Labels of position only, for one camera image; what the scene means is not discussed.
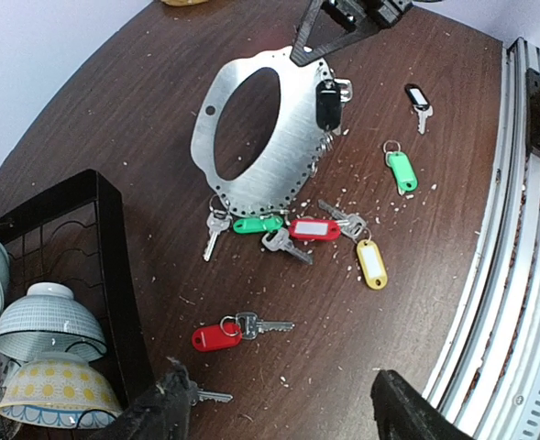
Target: yellow patterned bowl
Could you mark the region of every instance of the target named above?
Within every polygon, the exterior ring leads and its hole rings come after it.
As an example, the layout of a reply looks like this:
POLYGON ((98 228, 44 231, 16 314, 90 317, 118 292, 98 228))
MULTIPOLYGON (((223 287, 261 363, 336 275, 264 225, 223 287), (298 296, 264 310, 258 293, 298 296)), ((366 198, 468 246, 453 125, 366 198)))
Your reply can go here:
POLYGON ((121 412, 103 375, 68 353, 43 353, 21 367, 0 402, 4 417, 52 428, 103 428, 121 412))

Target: yellow key tag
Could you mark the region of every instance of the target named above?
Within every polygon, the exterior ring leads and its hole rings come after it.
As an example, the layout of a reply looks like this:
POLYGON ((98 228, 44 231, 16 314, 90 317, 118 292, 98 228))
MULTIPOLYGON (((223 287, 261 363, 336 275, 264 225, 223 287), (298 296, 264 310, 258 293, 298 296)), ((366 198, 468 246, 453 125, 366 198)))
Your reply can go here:
POLYGON ((380 249, 371 240, 361 240, 357 247, 359 263, 368 287, 374 291, 388 284, 388 273, 381 259, 380 249))

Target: brown table surface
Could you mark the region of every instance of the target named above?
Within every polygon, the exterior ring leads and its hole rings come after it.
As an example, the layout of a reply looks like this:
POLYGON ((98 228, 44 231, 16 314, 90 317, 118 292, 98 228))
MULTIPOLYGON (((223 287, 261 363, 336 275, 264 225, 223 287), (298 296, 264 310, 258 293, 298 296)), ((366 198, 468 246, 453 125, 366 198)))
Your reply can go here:
MULTIPOLYGON (((353 82, 344 112, 349 132, 292 204, 297 214, 318 215, 316 201, 324 198, 361 213, 388 286, 371 291, 358 280, 354 245, 343 237, 309 244, 312 267, 261 252, 259 236, 235 234, 221 236, 214 260, 203 261, 211 190, 190 156, 195 114, 226 62, 290 44, 305 4, 150 5, 68 81, 0 170, 0 215, 87 168, 121 190, 156 374, 174 356, 201 386, 235 396, 197 405, 193 438, 377 438, 369 397, 377 369, 396 369, 424 387, 478 239, 498 125, 501 43, 415 8, 394 30, 328 57, 337 76, 353 82), (416 131, 407 83, 420 84, 434 104, 425 136, 416 131), (384 164, 387 139, 402 143, 418 175, 411 200, 398 195, 384 164), (246 310, 296 328, 222 352, 192 348, 196 327, 246 310)), ((269 86, 246 87, 219 133, 226 174, 259 151, 268 112, 275 112, 269 86)))

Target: white label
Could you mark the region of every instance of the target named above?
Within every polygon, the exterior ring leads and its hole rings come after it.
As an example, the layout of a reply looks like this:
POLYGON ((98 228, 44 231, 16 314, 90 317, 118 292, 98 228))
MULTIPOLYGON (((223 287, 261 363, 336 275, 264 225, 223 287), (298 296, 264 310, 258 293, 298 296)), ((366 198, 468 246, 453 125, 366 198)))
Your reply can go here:
POLYGON ((301 236, 325 236, 328 231, 327 223, 298 222, 294 232, 301 236))
POLYGON ((379 278, 383 276, 383 270, 381 270, 378 254, 376 254, 376 249, 373 246, 362 247, 361 257, 363 258, 363 262, 365 263, 370 278, 379 278))
POLYGON ((410 93, 416 100, 416 105, 428 105, 428 101, 424 98, 423 93, 418 89, 410 89, 410 93))

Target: green key tag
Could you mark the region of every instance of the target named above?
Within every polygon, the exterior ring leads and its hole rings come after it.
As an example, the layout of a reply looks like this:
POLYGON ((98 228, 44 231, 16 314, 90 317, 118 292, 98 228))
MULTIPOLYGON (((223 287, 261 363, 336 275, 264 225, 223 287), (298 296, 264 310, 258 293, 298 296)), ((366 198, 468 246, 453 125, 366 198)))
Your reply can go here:
POLYGON ((283 224, 283 219, 277 215, 272 215, 264 218, 241 218, 233 224, 233 230, 238 234, 276 232, 283 226, 283 224))
POLYGON ((412 192, 418 188, 418 180, 416 174, 414 174, 413 165, 410 163, 408 156, 400 151, 400 143, 395 140, 386 141, 383 149, 384 153, 386 153, 386 165, 391 168, 396 179, 398 194, 404 195, 404 193, 412 192), (397 144, 398 151, 388 151, 386 144, 389 142, 397 144))

